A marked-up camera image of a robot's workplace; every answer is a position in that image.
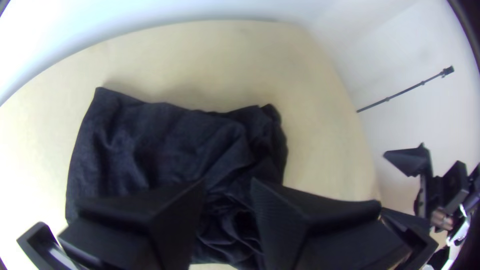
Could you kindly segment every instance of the black fabric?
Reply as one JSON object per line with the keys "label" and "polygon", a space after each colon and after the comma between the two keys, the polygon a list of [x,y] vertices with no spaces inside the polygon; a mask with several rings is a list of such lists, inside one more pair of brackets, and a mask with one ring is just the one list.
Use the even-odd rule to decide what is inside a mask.
{"label": "black fabric", "polygon": [[99,87],[71,157],[66,219],[77,217],[79,198],[204,179],[206,201],[192,263],[261,270],[250,183],[255,177],[281,184],[286,159],[286,138],[272,105],[204,112]]}

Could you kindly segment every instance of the black 3d-printed part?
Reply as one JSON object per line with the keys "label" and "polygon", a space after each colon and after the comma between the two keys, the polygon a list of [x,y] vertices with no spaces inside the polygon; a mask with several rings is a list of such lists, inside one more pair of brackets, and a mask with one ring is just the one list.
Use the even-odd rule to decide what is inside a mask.
{"label": "black 3d-printed part", "polygon": [[[75,225],[77,221],[74,221],[59,235],[59,240],[67,254],[73,253],[72,247],[82,244],[79,248],[89,250],[91,252],[89,256],[99,260],[109,259],[111,262],[112,257],[99,253],[100,251],[95,247],[83,245],[81,239],[75,238],[74,234],[69,231],[90,232],[90,229],[85,231],[87,226],[91,230],[107,228],[112,231],[105,231],[105,233],[109,233],[112,237],[117,235],[119,241],[126,236],[114,234],[113,231],[125,235],[135,234],[149,240],[153,254],[162,270],[187,270],[203,207],[203,197],[203,182],[198,181],[163,186],[129,196],[82,199],[77,202],[82,225]],[[89,242],[89,245],[104,246],[94,239]],[[138,240],[137,246],[143,250],[140,240]],[[81,257],[76,256],[75,259],[82,262]]]}
{"label": "black 3d-printed part", "polygon": [[421,173],[433,176],[430,151],[421,143],[417,148],[386,151],[383,157],[408,177]]}

